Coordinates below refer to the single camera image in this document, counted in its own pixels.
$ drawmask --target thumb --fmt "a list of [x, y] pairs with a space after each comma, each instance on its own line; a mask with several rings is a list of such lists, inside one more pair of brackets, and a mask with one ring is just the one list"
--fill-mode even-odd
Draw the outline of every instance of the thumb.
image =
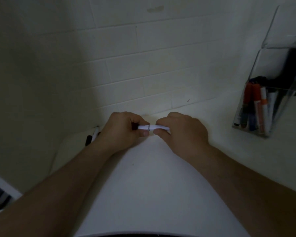
[[147, 137], [149, 136], [149, 131], [146, 130], [135, 130], [137, 137]]
[[164, 140], [164, 142], [166, 142], [167, 145], [170, 144], [170, 141], [171, 141], [171, 135], [169, 134], [169, 132], [167, 132], [166, 130], [164, 129], [155, 129], [153, 131], [153, 133], [155, 135], [158, 135], [161, 139]]

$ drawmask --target white table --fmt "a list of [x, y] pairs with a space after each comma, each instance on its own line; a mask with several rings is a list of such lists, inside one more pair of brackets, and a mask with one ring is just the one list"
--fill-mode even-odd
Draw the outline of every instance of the white table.
[[[231, 127], [241, 92], [171, 111], [196, 117], [208, 128], [210, 143], [249, 168], [296, 190], [296, 98], [270, 139]], [[170, 111], [146, 116], [150, 123]], [[67, 137], [53, 171], [83, 147], [93, 130]], [[94, 183], [75, 236], [163, 233], [193, 236], [248, 236], [206, 180], [175, 156], [158, 136], [107, 163]]]

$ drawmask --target person's right arm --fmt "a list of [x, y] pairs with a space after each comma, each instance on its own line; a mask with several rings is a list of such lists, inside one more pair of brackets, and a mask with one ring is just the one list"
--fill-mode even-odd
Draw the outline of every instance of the person's right arm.
[[296, 236], [295, 191], [211, 146], [198, 119], [171, 112], [156, 124], [170, 128], [154, 134], [206, 178], [252, 237]]

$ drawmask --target red marker cap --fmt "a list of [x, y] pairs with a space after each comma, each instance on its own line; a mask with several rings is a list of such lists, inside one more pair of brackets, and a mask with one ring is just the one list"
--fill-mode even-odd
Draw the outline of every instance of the red marker cap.
[[253, 84], [251, 82], [246, 84], [245, 92], [244, 92], [244, 95], [243, 95], [243, 103], [244, 104], [248, 104], [250, 102], [250, 100], [251, 100], [252, 86], [253, 86]]
[[261, 100], [261, 86], [260, 84], [253, 84], [252, 86], [252, 91], [253, 91], [253, 100]]

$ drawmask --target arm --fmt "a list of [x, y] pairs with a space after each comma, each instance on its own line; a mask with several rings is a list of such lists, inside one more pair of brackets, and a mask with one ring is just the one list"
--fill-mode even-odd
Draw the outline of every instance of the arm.
[[205, 126], [177, 112], [156, 124], [179, 157], [190, 163], [220, 195], [252, 237], [296, 236], [296, 192], [245, 167], [209, 145]]
[[149, 124], [130, 112], [113, 113], [101, 134], [64, 167], [0, 213], [1, 236], [67, 236], [98, 172], [111, 155], [130, 147]]

